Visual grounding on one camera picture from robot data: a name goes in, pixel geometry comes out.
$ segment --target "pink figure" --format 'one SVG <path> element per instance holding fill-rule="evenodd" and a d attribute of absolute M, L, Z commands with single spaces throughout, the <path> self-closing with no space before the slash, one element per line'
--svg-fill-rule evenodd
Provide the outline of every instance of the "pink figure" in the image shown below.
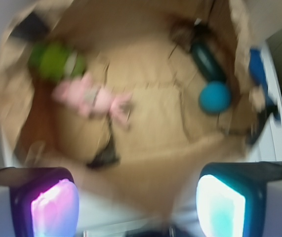
<path fill-rule="evenodd" d="M 132 94 L 114 96 L 110 90 L 93 85 L 90 73 L 83 78 L 64 80 L 53 90 L 52 97 L 59 103 L 66 104 L 76 110 L 79 115 L 89 117 L 90 114 L 104 115 L 109 113 L 111 119 L 128 128 L 128 115 L 124 107 L 130 102 Z"/>

